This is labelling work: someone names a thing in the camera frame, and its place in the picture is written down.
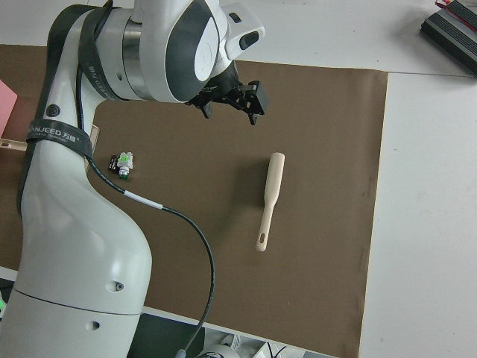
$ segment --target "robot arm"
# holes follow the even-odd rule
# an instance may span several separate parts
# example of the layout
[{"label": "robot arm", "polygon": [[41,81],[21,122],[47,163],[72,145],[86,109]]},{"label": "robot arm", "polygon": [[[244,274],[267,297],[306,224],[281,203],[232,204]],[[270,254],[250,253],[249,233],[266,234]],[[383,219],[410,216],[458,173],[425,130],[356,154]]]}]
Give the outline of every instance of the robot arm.
[{"label": "robot arm", "polygon": [[75,5],[58,16],[20,185],[22,259],[0,357],[126,356],[151,252],[137,224],[89,184],[78,133],[90,133],[105,99],[188,102],[205,113],[222,101],[255,119],[266,106],[252,105],[261,87],[241,85],[233,60],[263,34],[250,12],[218,0]]}]

